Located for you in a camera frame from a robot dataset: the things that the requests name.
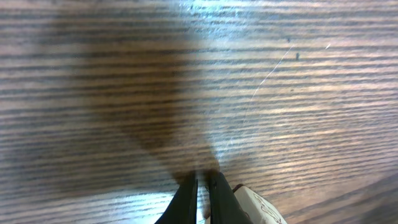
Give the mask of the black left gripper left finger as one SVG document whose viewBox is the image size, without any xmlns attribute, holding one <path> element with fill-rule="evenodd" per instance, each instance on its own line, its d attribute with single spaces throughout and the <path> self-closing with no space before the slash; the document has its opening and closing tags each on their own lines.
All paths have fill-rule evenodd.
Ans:
<svg viewBox="0 0 398 224">
<path fill-rule="evenodd" d="M 197 175 L 191 172 L 180 184 L 165 212 L 155 224 L 196 224 L 197 195 Z"/>
</svg>

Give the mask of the green A wooden block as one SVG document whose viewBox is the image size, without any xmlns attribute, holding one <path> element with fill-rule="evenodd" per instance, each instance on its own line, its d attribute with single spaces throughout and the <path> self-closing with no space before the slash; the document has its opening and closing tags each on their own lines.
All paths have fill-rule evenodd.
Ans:
<svg viewBox="0 0 398 224">
<path fill-rule="evenodd" d="M 245 185 L 239 185 L 236 190 L 232 189 L 232 191 L 241 209 L 253 224 L 287 224 L 275 206 L 255 191 Z M 206 219 L 205 223 L 211 224 L 210 217 Z"/>
</svg>

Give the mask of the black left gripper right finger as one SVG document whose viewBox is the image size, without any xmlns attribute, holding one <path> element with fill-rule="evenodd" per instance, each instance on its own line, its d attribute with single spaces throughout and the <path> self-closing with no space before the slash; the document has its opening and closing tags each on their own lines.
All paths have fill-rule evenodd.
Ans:
<svg viewBox="0 0 398 224">
<path fill-rule="evenodd" d="M 210 171 L 208 187 L 211 224 L 252 224 L 221 172 Z"/>
</svg>

